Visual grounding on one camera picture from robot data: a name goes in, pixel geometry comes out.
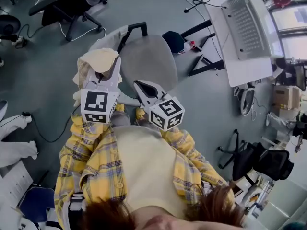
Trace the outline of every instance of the gray floor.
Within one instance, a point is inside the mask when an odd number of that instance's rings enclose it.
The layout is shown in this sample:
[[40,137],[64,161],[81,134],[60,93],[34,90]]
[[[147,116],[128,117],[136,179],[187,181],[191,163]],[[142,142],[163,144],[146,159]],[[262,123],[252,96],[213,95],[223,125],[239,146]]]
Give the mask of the gray floor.
[[[40,26],[42,17],[41,14],[28,16],[28,10],[33,4],[33,0],[18,0],[15,6],[8,1],[1,1],[1,7],[19,18],[22,25],[30,24],[30,34]],[[109,0],[103,12],[95,17],[107,32],[122,25],[146,21],[150,34],[161,35],[168,30],[181,33],[203,21],[195,10],[184,13],[186,7],[190,5],[184,0]],[[199,6],[199,10],[208,18],[202,6]],[[90,22],[80,22],[73,37],[93,27]],[[208,30],[193,35],[191,39],[198,41],[206,34]],[[131,38],[140,35],[140,32],[134,32]],[[31,112],[41,133],[48,139],[56,138],[73,110],[72,94],[77,86],[72,78],[77,70],[77,59],[102,36],[103,32],[97,34],[93,31],[81,39],[67,43],[59,25],[55,23],[38,32],[24,49],[16,50],[9,42],[3,42],[0,55],[5,60],[5,66],[0,69],[0,98],[9,102],[6,116],[17,115],[22,111]],[[219,59],[211,41],[208,41],[204,52],[212,61]],[[260,141],[265,132],[268,138],[274,138],[276,133],[264,128],[264,108],[255,106],[257,118],[253,122],[250,116],[243,117],[239,114],[238,101],[232,95],[233,90],[229,87],[225,70],[212,70],[187,77],[187,71],[196,56],[193,52],[175,56],[179,85],[171,94],[177,96],[186,109],[181,128],[191,133],[197,149],[222,176],[229,179],[231,167],[224,171],[218,169],[218,161],[227,157],[216,151],[216,147],[226,146],[235,128],[239,130],[242,139],[250,142]],[[122,90],[129,92],[125,86],[121,85]],[[263,82],[257,85],[256,97],[260,105],[268,107],[271,95],[270,84]],[[54,186],[59,171],[58,154],[69,135],[67,129],[58,141],[47,143],[41,139],[31,123],[25,130],[11,134],[8,140],[34,139],[39,149],[38,158],[25,159],[24,163],[35,181],[46,170],[50,170],[44,185]]]

